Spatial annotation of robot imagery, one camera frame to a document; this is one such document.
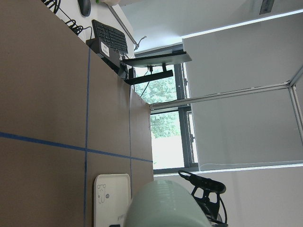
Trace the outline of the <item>black keyboard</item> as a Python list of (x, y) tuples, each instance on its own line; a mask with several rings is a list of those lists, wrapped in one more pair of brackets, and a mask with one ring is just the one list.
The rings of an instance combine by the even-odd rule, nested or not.
[(103, 43), (110, 48), (117, 49), (121, 53), (128, 53), (126, 37), (123, 32), (95, 19), (91, 22), (95, 38), (101, 38)]

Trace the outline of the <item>black mini computer box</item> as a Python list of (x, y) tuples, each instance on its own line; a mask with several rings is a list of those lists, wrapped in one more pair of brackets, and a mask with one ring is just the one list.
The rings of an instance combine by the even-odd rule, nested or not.
[(101, 38), (93, 38), (86, 41), (87, 46), (96, 53), (115, 73), (120, 70), (120, 54), (109, 47)]

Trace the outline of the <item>pale green cup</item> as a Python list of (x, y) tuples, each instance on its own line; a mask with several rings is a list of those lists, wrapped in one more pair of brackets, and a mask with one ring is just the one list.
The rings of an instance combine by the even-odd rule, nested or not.
[(180, 184), (156, 180), (143, 186), (132, 198), (125, 227), (209, 227), (206, 215)]

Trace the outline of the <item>black computer mouse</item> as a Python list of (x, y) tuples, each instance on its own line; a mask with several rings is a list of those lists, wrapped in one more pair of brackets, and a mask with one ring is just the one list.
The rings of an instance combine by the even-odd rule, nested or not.
[(77, 0), (78, 5), (79, 5), (79, 9), (80, 9), (80, 13), (85, 16), (88, 17), (91, 13), (91, 2), (90, 0)]

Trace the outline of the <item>black monitor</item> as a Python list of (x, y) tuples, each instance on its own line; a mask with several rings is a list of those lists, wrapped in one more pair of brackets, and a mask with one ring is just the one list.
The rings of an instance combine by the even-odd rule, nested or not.
[(172, 70), (167, 70), (167, 65), (181, 64), (192, 61), (191, 57), (187, 52), (175, 52), (161, 55), (154, 55), (148, 57), (139, 57), (134, 59), (124, 59), (122, 62), (132, 67), (147, 67), (152, 72), (153, 67), (162, 67), (162, 72), (154, 73), (146, 76), (128, 78), (125, 82), (129, 85), (141, 84), (144, 82), (164, 79), (173, 76)]

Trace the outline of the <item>cream plastic tray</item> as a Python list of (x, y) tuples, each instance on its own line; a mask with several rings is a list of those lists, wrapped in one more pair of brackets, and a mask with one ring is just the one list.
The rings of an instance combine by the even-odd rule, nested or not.
[(94, 181), (95, 227), (122, 227), (131, 200), (128, 174), (98, 175)]

